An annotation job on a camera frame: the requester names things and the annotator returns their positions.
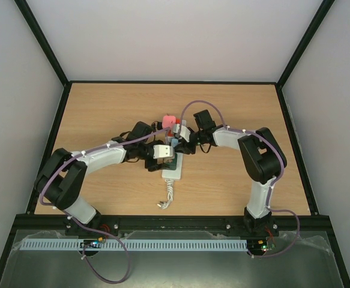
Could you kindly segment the white power strip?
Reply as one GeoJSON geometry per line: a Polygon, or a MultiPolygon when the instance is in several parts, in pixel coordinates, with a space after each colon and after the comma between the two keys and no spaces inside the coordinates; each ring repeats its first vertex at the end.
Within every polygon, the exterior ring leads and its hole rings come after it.
{"type": "Polygon", "coordinates": [[[183,163],[183,156],[175,152],[175,147],[180,143],[181,137],[175,136],[172,131],[174,125],[179,125],[180,119],[173,115],[166,115],[162,119],[162,127],[170,128],[169,132],[165,136],[166,143],[170,146],[170,157],[164,158],[163,162],[167,169],[162,170],[161,177],[165,180],[180,180],[181,169],[183,163]]]}

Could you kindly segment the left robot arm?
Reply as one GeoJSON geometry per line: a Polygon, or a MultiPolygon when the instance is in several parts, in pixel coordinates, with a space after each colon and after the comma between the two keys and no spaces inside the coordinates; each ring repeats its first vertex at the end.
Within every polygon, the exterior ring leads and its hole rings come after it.
{"type": "Polygon", "coordinates": [[[157,160],[173,156],[173,149],[161,140],[148,142],[148,139],[169,131],[169,127],[159,130],[139,121],[131,131],[95,148],[74,152],[64,148],[55,150],[34,183],[39,203],[95,229],[93,222],[100,213],[80,195],[85,177],[107,166],[133,159],[146,161],[149,171],[161,169],[157,160]]]}

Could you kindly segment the red cube adapter plug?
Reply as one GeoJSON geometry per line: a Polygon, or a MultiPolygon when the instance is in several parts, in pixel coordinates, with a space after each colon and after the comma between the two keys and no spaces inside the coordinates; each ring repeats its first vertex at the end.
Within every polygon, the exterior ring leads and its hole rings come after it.
{"type": "MultiPolygon", "coordinates": [[[[177,123],[174,124],[173,127],[177,124],[180,124],[180,118],[177,118],[177,123]]],[[[175,134],[175,132],[173,131],[173,127],[171,129],[169,129],[169,131],[168,131],[169,136],[173,136],[175,134]]]]}

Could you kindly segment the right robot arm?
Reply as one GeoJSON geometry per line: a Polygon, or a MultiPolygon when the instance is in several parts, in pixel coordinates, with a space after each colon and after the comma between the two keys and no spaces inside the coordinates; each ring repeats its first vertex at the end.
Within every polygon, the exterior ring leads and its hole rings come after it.
{"type": "Polygon", "coordinates": [[[178,124],[173,126],[173,135],[178,139],[175,152],[195,154],[196,148],[205,144],[240,151],[246,172],[252,180],[243,223],[249,234],[259,234],[265,227],[271,226],[271,197],[287,166],[279,144],[267,127],[252,131],[217,125],[208,110],[195,113],[193,117],[197,131],[178,124]]]}

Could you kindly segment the black usb plug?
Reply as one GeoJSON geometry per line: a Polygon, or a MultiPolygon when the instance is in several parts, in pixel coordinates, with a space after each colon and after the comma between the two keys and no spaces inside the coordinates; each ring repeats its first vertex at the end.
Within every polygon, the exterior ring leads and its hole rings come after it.
{"type": "Polygon", "coordinates": [[[161,130],[163,127],[162,127],[162,122],[160,121],[154,121],[151,123],[151,128],[153,130],[153,132],[156,132],[158,130],[161,130]]]}

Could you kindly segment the dark green plug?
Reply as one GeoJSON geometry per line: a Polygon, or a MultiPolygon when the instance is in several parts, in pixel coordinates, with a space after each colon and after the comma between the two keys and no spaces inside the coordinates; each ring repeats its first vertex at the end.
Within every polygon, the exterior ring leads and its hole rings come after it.
{"type": "Polygon", "coordinates": [[[173,158],[167,160],[167,162],[174,161],[175,162],[175,170],[182,165],[183,155],[181,153],[176,153],[173,158]]]}

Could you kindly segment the pink folding socket plug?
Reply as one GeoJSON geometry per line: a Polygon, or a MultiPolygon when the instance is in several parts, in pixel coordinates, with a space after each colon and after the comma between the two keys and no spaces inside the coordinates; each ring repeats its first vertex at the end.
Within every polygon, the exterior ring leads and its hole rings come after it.
{"type": "Polygon", "coordinates": [[[162,118],[161,126],[163,129],[169,128],[171,129],[174,124],[177,123],[177,118],[176,116],[173,115],[164,115],[162,118]]]}

